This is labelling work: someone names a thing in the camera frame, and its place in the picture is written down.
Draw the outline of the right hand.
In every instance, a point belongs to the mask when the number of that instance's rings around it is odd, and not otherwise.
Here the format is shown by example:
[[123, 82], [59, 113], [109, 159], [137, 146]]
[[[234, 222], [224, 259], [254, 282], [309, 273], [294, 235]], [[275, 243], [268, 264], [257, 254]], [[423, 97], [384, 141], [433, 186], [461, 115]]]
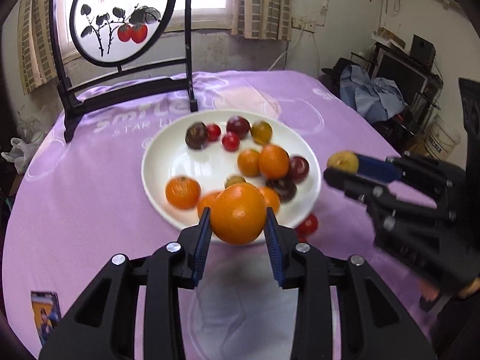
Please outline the right hand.
[[[433, 302], [437, 298], [441, 297], [443, 294], [453, 295], [454, 292], [440, 289], [429, 281], [417, 278], [416, 282], [421, 292], [421, 298], [426, 302]], [[480, 288], [480, 279], [479, 277], [475, 278], [470, 282], [466, 287], [459, 291], [456, 295], [461, 298], [466, 298], [479, 291]]]

